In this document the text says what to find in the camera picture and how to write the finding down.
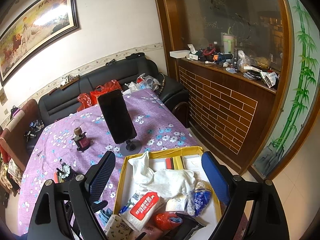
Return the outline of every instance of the phone stand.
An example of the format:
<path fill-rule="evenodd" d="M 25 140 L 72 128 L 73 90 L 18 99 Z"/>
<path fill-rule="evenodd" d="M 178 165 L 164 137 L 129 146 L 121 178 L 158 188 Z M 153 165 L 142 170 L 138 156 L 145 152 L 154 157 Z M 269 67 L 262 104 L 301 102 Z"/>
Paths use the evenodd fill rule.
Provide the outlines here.
<path fill-rule="evenodd" d="M 142 143 L 137 139 L 125 141 L 120 146 L 120 152 L 123 156 L 137 154 L 142 148 Z"/>

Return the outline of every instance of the purple floral tablecloth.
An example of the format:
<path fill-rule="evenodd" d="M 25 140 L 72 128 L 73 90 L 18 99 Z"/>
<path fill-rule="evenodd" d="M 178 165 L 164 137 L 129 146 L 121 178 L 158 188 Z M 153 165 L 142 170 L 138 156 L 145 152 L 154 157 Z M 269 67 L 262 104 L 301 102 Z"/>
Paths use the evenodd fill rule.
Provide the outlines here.
<path fill-rule="evenodd" d="M 142 142 L 142 150 L 159 151 L 170 148 L 194 146 L 196 141 L 187 129 L 164 106 L 150 89 L 139 90 L 125 95 L 128 111 L 137 131 L 137 139 Z M 80 126 L 87 131 L 91 146 L 85 152 L 78 152 L 73 140 L 73 129 Z M 47 179 L 53 179 L 56 168 L 61 168 L 59 160 L 85 174 L 91 165 L 96 164 L 107 150 L 116 155 L 116 166 L 100 200 L 108 201 L 113 210 L 124 161 L 120 146 L 116 145 L 108 130 L 98 105 L 84 109 L 61 119 L 42 132 L 22 176 L 19 197 L 18 228 L 19 234 L 28 232 L 28 227 L 38 194 Z M 105 221 L 96 213 L 101 226 Z"/>

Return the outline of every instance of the black smartphone screen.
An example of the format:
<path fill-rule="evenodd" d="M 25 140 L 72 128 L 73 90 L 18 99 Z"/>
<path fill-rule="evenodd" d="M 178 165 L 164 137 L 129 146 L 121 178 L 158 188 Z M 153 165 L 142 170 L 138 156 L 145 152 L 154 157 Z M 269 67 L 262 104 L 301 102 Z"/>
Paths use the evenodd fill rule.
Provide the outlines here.
<path fill-rule="evenodd" d="M 116 144 L 131 140 L 137 136 L 119 89 L 99 96 L 98 103 Z"/>

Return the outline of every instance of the wooden counter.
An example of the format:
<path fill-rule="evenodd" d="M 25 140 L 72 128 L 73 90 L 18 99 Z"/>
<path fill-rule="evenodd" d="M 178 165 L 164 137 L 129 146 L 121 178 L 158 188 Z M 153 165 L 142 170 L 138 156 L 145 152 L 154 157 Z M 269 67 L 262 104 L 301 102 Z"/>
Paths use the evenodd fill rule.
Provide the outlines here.
<path fill-rule="evenodd" d="M 190 123 L 200 140 L 239 171 L 255 155 L 276 90 L 242 73 L 199 61 L 178 59 L 180 82 L 189 91 Z"/>

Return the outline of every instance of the silver screw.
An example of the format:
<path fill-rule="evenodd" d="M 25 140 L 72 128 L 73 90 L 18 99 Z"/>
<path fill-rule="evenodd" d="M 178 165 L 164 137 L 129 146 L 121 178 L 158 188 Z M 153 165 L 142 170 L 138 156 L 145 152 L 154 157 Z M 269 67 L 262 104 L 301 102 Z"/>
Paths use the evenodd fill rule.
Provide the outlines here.
<path fill-rule="evenodd" d="M 233 176 L 233 179 L 234 179 L 235 181 L 241 181 L 242 177 L 241 177 L 240 175 L 234 175 L 234 176 Z"/>
<path fill-rule="evenodd" d="M 44 183 L 46 186 L 50 186 L 52 184 L 52 179 L 48 179 L 46 180 L 46 182 Z"/>
<path fill-rule="evenodd" d="M 84 179 L 84 176 L 82 174 L 79 174 L 76 176 L 76 181 L 81 181 Z"/>
<path fill-rule="evenodd" d="M 272 181 L 270 179 L 266 179 L 265 183 L 268 185 L 268 186 L 271 186 L 272 185 Z"/>

